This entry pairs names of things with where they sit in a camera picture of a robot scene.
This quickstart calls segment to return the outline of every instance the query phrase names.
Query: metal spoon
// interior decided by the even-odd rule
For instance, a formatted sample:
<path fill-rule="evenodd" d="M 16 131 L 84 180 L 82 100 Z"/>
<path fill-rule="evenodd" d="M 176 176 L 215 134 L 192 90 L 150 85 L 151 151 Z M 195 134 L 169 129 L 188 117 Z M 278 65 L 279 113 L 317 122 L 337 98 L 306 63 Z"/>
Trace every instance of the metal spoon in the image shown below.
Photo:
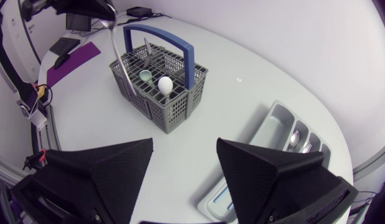
<path fill-rule="evenodd" d="M 116 32 L 116 27 L 118 26 L 118 22 L 117 22 L 117 19 L 116 19 L 116 11 L 115 9 L 110 5 L 110 4 L 107 4 L 113 11 L 113 13 L 115 14 L 115 20 L 114 21 L 106 21 L 106 20 L 100 20 L 101 23 L 106 27 L 108 28 L 110 31 L 111 31 L 111 38 L 112 38 L 112 45 L 113 45 L 113 50 L 115 51 L 115 54 L 116 54 L 116 58 L 118 59 L 118 63 L 120 64 L 121 66 L 121 70 L 123 71 L 123 79 L 126 81 L 126 86 L 127 88 L 129 89 L 129 92 L 133 95 L 133 96 L 136 96 L 136 91 L 134 90 L 134 88 L 132 87 L 132 84 L 131 84 L 131 81 L 130 81 L 130 78 L 129 78 L 129 75 L 126 71 L 126 67 L 124 67 L 124 64 L 123 64 L 123 61 L 120 57 L 120 54 L 119 54 L 119 50 L 118 50 L 118 47 L 116 46 L 116 41 L 115 41 L 115 32 Z"/>
<path fill-rule="evenodd" d="M 295 129 L 293 131 L 292 136 L 290 137 L 289 149 L 296 147 L 297 143 L 299 143 L 299 140 L 300 140 L 300 132 Z"/>

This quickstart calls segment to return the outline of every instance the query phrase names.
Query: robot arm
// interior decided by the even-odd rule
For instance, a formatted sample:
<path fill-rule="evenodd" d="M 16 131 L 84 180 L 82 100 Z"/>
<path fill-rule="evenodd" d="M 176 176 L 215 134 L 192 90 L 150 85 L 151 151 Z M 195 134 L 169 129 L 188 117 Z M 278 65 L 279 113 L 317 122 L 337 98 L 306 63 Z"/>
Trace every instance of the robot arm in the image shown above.
<path fill-rule="evenodd" d="M 113 5 L 111 0 L 25 0 L 22 3 L 21 16 L 30 21 L 33 15 L 52 6 L 57 14 L 72 13 L 114 21 L 115 15 L 108 4 Z"/>

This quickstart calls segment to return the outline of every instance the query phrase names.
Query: monitor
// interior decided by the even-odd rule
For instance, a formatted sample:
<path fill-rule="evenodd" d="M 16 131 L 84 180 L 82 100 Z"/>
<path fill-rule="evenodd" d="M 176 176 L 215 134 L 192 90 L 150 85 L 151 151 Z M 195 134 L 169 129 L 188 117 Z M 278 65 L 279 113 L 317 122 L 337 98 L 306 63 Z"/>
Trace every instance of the monitor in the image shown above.
<path fill-rule="evenodd" d="M 67 13 L 67 30 L 89 32 L 91 30 L 91 17 Z"/>

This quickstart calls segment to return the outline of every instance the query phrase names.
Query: plastic tray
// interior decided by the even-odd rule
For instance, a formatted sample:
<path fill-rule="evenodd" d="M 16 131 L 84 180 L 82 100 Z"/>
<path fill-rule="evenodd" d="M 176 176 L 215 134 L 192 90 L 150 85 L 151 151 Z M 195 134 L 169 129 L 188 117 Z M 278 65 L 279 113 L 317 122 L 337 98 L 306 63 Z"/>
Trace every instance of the plastic tray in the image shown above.
<path fill-rule="evenodd" d="M 294 129 L 299 130 L 300 140 L 294 148 L 288 150 L 289 139 Z M 308 140 L 312 144 L 309 152 L 323 152 L 325 158 L 322 166 L 328 168 L 330 161 L 328 145 L 299 116 L 276 100 L 250 144 L 275 150 L 301 153 Z M 222 178 L 200 201 L 198 210 L 213 222 L 238 223 L 235 209 L 230 207 L 232 205 L 231 195 L 226 189 L 228 187 L 225 178 Z"/>

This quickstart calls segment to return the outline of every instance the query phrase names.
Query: round table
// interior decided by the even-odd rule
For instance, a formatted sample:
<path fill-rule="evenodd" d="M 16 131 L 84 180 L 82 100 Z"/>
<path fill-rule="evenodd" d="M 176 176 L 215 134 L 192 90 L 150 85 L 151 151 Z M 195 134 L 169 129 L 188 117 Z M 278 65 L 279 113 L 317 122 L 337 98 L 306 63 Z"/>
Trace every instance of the round table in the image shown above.
<path fill-rule="evenodd" d="M 324 107 L 301 84 L 270 62 L 207 30 L 166 17 L 139 22 L 166 30 L 195 48 L 195 63 L 209 69 L 200 104 L 178 128 L 165 134 L 120 94 L 109 64 L 115 61 L 108 30 L 88 38 L 101 53 L 52 87 L 52 106 L 63 151 L 78 151 L 153 138 L 154 152 L 131 223 L 205 223 L 200 199 L 222 177 L 216 140 L 248 143 L 275 100 L 298 114 L 332 152 L 329 171 L 353 183 L 346 141 Z M 132 31 L 134 47 L 153 44 L 182 55 L 153 35 Z M 126 52 L 123 30 L 116 41 Z M 39 83 L 57 55 L 43 58 Z M 346 223 L 348 211 L 337 221 Z"/>

